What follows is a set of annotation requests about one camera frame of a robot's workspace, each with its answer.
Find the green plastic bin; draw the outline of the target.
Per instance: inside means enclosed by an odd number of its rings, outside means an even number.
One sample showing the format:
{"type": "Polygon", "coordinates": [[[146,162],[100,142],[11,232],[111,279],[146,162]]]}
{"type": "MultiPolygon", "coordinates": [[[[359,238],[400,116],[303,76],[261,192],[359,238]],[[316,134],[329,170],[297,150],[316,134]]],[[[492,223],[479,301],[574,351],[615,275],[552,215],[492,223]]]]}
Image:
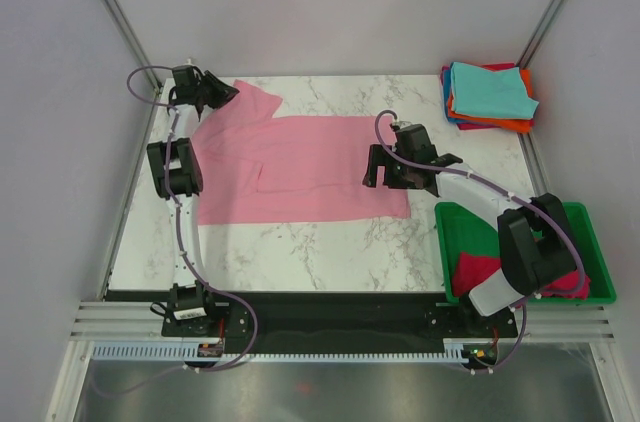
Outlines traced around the green plastic bin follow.
{"type": "MultiPolygon", "coordinates": [[[[564,209],[576,238],[586,276],[591,280],[586,300],[549,297],[532,299],[532,305],[611,305],[617,294],[586,207],[566,202],[564,209]]],[[[438,242],[442,259],[446,300],[456,305],[459,297],[451,291],[451,278],[462,252],[499,258],[498,233],[489,224],[453,202],[441,202],[435,207],[438,242]]]]}

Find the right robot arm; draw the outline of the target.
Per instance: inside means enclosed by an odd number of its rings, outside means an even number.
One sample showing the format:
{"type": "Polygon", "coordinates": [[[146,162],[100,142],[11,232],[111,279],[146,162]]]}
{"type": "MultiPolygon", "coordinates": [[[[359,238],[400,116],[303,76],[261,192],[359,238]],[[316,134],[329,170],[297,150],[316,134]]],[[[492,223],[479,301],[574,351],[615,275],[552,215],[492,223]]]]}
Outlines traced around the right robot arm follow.
{"type": "Polygon", "coordinates": [[[378,170],[389,189],[422,190],[454,202],[493,228],[498,236],[501,266],[467,291],[468,304],[458,310],[458,323],[467,334],[483,334],[494,314],[526,298],[547,291],[571,273],[578,275],[575,289],[584,284],[581,256],[562,202],[545,193],[524,199],[475,172],[453,154],[437,153],[420,124],[391,125],[396,143],[387,145],[380,128],[369,147],[363,185],[377,186],[378,170]]]}

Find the crimson t shirt in bin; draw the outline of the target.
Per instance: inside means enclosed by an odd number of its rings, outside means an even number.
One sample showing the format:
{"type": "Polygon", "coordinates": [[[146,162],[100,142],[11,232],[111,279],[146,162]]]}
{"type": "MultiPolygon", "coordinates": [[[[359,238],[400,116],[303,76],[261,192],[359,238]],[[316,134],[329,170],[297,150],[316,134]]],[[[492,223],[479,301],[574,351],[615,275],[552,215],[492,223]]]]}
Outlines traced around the crimson t shirt in bin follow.
{"type": "MultiPolygon", "coordinates": [[[[501,268],[498,257],[485,255],[471,255],[462,252],[458,264],[451,278],[451,291],[455,297],[460,297],[471,289],[484,282],[501,268]]],[[[590,292],[590,278],[585,276],[582,287],[577,290],[579,273],[574,271],[549,285],[547,291],[542,293],[544,298],[562,297],[567,299],[586,300],[590,292]]]]}

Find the folded blue t shirt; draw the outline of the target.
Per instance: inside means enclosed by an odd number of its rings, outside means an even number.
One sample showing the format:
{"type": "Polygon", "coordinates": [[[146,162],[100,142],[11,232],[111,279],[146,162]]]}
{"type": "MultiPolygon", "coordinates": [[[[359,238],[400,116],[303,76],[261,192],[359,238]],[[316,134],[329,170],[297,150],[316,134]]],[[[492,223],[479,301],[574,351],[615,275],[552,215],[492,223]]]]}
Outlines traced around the folded blue t shirt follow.
{"type": "Polygon", "coordinates": [[[440,83],[442,90],[443,112],[445,118],[452,122],[452,117],[449,115],[448,100],[450,96],[450,67],[443,66],[440,73],[440,83]]]}

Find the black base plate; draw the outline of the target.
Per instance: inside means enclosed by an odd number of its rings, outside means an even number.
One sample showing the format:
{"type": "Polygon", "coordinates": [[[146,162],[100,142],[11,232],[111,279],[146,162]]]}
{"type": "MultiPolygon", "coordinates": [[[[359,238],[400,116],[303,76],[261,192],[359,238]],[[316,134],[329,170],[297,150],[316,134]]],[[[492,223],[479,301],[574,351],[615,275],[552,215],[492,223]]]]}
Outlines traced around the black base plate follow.
{"type": "Polygon", "coordinates": [[[215,300],[228,306],[221,337],[234,353],[435,352],[446,339],[518,333],[509,310],[482,318],[438,293],[245,292],[215,300]]]}

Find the folded orange t shirt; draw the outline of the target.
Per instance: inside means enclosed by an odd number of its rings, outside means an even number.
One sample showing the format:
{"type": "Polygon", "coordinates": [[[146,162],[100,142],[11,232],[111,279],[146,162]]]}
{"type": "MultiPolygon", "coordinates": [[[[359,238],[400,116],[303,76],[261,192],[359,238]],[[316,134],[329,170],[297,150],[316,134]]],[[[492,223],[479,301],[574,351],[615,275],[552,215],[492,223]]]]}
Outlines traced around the folded orange t shirt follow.
{"type": "Polygon", "coordinates": [[[473,118],[473,117],[468,117],[468,116],[458,116],[453,111],[453,97],[452,97],[452,95],[449,97],[449,112],[454,117],[457,117],[457,118],[460,118],[460,119],[482,121],[482,122],[486,122],[486,123],[489,123],[489,124],[495,124],[495,125],[497,125],[498,123],[502,123],[502,122],[511,122],[514,125],[518,126],[518,132],[515,132],[515,133],[519,133],[519,134],[527,134],[527,133],[529,133],[530,130],[532,129],[532,127],[534,126],[534,121],[532,119],[530,119],[530,120],[491,119],[491,118],[473,118]]]}

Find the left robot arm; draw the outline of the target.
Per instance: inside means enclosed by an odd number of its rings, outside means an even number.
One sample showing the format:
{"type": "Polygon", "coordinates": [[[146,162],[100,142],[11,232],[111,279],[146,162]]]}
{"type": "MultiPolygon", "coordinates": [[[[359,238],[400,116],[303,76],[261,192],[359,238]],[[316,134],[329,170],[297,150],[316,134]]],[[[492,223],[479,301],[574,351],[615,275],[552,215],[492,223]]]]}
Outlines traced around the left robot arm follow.
{"type": "Polygon", "coordinates": [[[191,64],[173,67],[171,73],[173,86],[161,104],[168,115],[166,135],[146,147],[154,188],[166,202],[174,238],[168,299],[154,308],[163,317],[165,337],[220,338],[228,306],[218,307],[203,283],[198,208],[204,181],[192,137],[203,112],[223,107],[238,90],[191,64]]]}

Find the right aluminium frame post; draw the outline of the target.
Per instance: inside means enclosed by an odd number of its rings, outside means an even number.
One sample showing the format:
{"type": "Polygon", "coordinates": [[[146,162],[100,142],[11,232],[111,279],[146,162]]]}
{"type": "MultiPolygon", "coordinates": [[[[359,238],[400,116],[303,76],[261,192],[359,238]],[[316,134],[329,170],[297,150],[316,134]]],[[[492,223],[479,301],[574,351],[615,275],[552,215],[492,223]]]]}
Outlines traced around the right aluminium frame post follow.
{"type": "Polygon", "coordinates": [[[520,68],[528,68],[534,59],[537,51],[550,32],[556,18],[568,0],[550,0],[546,5],[542,16],[537,22],[533,33],[528,39],[516,65],[520,68]]]}

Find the folded teal t shirt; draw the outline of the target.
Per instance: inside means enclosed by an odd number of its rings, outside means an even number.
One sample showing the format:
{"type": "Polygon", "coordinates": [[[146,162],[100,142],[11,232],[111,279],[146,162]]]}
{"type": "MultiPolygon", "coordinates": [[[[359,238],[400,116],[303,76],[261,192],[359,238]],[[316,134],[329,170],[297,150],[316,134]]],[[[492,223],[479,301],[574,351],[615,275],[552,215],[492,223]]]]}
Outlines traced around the folded teal t shirt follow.
{"type": "Polygon", "coordinates": [[[452,109],[477,118],[531,120],[539,102],[529,95],[521,70],[489,70],[454,62],[450,66],[452,109]]]}

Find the pink t shirt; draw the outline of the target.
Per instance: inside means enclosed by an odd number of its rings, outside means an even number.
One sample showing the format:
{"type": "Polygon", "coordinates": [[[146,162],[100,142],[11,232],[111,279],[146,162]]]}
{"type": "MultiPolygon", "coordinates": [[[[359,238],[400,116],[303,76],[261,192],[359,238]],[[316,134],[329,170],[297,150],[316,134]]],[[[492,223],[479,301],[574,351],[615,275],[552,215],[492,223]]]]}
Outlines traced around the pink t shirt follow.
{"type": "Polygon", "coordinates": [[[390,117],[286,116],[282,98],[247,82],[191,142],[203,176],[201,226],[407,219],[408,195],[363,178],[369,148],[395,136],[390,117]]]}

